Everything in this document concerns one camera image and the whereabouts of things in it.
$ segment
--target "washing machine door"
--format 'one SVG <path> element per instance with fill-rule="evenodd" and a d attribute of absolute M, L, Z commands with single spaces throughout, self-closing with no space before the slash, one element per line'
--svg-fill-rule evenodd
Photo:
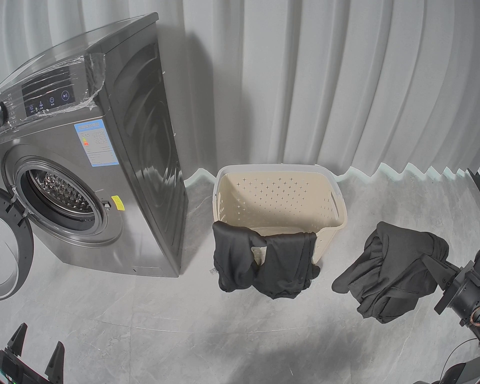
<path fill-rule="evenodd" d="M 33 261 L 33 233 L 25 208 L 0 189 L 0 300 L 17 292 Z"/>

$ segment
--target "plastic wrap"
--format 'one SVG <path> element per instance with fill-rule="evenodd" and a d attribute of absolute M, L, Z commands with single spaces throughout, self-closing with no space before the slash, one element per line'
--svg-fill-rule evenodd
<path fill-rule="evenodd" d="M 94 98 L 105 82 L 103 53 L 77 56 L 35 72 L 32 67 L 41 65 L 41 58 L 26 63 L 0 84 L 0 101 L 8 111 L 0 135 L 35 120 L 96 106 Z"/>

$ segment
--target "black cable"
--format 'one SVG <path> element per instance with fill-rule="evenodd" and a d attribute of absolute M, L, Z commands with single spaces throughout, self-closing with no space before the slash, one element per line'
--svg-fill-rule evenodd
<path fill-rule="evenodd" d="M 440 381 L 442 381 L 442 377 L 444 375 L 444 370 L 445 370 L 445 367 L 447 366 L 447 363 L 448 363 L 448 360 L 452 357 L 453 353 L 457 350 L 458 347 L 464 345 L 465 343 L 468 343 L 469 341 L 473 341 L 473 340 L 477 340 L 477 338 L 473 338 L 473 339 L 469 339 L 469 340 L 465 340 L 462 344 L 459 344 L 455 347 L 455 349 L 452 351 L 452 353 L 450 353 L 450 356 L 448 356 L 447 358 L 447 361 L 445 362 L 445 365 L 444 365 L 444 368 L 442 369 L 442 374 L 440 375 Z"/>

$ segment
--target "control panel display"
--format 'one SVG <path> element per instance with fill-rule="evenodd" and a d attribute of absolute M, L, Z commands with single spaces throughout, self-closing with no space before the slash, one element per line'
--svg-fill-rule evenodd
<path fill-rule="evenodd" d="M 69 68 L 57 68 L 28 81 L 22 85 L 22 95 L 27 116 L 74 103 Z"/>

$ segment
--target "basket handle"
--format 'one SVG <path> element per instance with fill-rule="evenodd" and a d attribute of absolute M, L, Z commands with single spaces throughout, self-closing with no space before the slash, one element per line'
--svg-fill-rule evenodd
<path fill-rule="evenodd" d="M 216 215 L 217 215 L 217 219 L 219 221 L 220 220 L 220 202 L 221 202 L 221 199 L 222 199 L 222 195 L 220 194 L 220 192 L 218 192 L 216 194 Z"/>
<path fill-rule="evenodd" d="M 335 219 L 338 220 L 340 218 L 340 212 L 338 211 L 338 204 L 332 192 L 330 192 L 330 197 L 332 198 L 332 210 L 335 212 Z"/>

